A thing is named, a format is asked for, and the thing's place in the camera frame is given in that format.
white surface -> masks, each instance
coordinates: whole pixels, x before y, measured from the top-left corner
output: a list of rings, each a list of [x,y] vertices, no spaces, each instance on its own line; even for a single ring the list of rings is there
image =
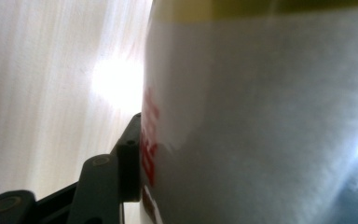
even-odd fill
[[[0,0],[0,193],[40,199],[111,150],[141,110],[150,6]],[[126,206],[135,220],[137,205]]]

screw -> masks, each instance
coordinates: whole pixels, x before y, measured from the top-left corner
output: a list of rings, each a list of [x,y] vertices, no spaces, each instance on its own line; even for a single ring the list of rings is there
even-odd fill
[[[92,162],[93,166],[100,166],[100,165],[104,165],[107,164],[110,161],[109,158],[107,157],[101,157],[101,158],[97,158]]]
[[[21,197],[11,196],[0,200],[0,213],[5,212],[21,203]]]

yellow lid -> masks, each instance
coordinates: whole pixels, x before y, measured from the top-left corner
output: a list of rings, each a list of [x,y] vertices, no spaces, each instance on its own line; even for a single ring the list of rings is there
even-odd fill
[[[358,0],[155,0],[154,7],[153,19],[194,22],[358,7]]]

white cylindrical container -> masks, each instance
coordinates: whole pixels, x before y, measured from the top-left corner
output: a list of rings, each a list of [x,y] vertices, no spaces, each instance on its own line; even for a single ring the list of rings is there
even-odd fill
[[[357,157],[358,1],[299,2],[155,1],[144,223],[325,223]]]

bright light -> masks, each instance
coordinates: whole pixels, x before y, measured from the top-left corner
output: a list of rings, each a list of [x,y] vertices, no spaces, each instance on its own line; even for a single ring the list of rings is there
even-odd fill
[[[142,63],[103,60],[94,67],[92,90],[112,106],[136,113],[141,110],[143,78]]]

